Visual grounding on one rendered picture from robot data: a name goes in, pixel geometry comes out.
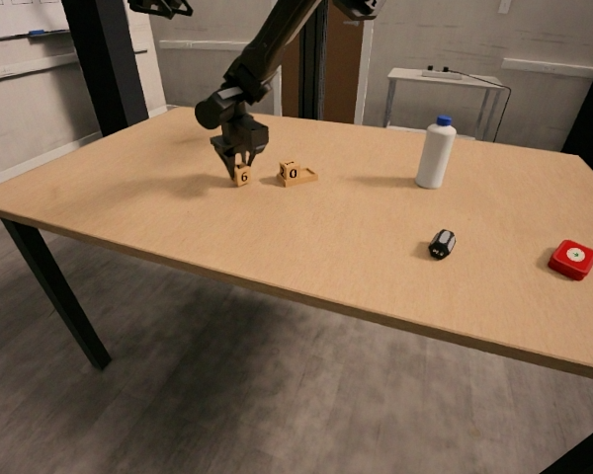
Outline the white bottle with blue cap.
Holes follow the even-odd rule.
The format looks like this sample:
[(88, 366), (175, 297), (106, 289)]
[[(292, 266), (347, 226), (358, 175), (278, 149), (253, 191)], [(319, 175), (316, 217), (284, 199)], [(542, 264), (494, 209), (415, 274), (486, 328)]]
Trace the white bottle with blue cap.
[(452, 118), (438, 116), (428, 126), (415, 183), (425, 189), (438, 189), (442, 185), (448, 159), (456, 135), (450, 126)]

